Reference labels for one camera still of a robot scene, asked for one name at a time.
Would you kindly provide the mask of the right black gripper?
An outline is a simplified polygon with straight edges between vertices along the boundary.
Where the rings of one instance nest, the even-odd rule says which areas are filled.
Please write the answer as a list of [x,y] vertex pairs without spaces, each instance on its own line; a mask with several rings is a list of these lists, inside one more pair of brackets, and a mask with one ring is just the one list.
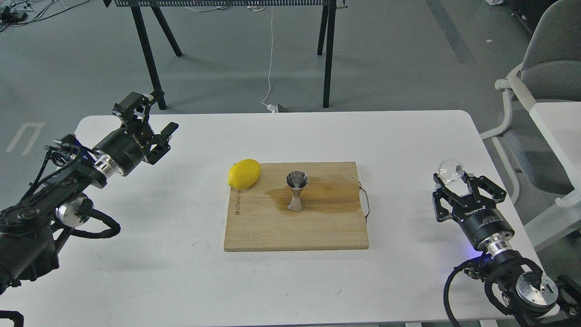
[[436,221],[451,219],[457,222],[474,250],[485,250],[486,239],[495,234],[506,240],[514,236],[514,229],[496,209],[498,203],[505,201],[507,192],[488,177],[463,174],[463,182],[468,189],[464,195],[450,190],[438,175],[434,175],[433,180],[435,186],[432,199]]

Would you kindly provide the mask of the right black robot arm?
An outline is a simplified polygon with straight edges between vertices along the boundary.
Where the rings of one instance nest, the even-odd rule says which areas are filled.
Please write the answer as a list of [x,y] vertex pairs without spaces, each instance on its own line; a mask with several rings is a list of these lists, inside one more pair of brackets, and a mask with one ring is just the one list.
[[468,193],[459,196],[437,173],[433,179],[437,221],[458,223],[474,250],[481,253],[456,266],[444,284],[443,304],[450,323],[459,326],[449,302],[450,286],[458,273],[465,273],[483,282],[488,301],[522,327],[578,327],[580,285],[566,275],[552,280],[510,245],[514,229],[497,209],[506,191],[485,176],[464,173]]

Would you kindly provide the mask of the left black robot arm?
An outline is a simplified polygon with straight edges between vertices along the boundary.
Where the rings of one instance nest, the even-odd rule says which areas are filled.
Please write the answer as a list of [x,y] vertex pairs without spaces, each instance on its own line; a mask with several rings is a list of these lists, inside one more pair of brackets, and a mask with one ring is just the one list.
[[20,201],[1,211],[1,291],[35,281],[58,269],[58,254],[70,236],[112,238],[118,222],[94,208],[84,193],[89,186],[104,188],[114,174],[127,176],[141,162],[154,165],[168,151],[178,124],[160,133],[149,124],[151,106],[164,93],[132,92],[112,113],[122,124],[95,147],[83,146],[68,134],[46,147],[36,179]]

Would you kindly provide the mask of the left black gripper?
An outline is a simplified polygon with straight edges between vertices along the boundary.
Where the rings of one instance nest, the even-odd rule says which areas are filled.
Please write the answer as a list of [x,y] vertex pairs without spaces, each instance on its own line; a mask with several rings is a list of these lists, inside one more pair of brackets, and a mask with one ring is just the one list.
[[[154,165],[170,151],[169,141],[179,124],[170,122],[160,133],[153,134],[148,122],[151,106],[164,95],[157,90],[150,94],[132,92],[114,104],[112,114],[122,121],[122,129],[111,132],[93,148],[96,156],[94,167],[104,176],[109,178],[115,173],[127,176],[142,161]],[[135,137],[147,138],[143,148]]]

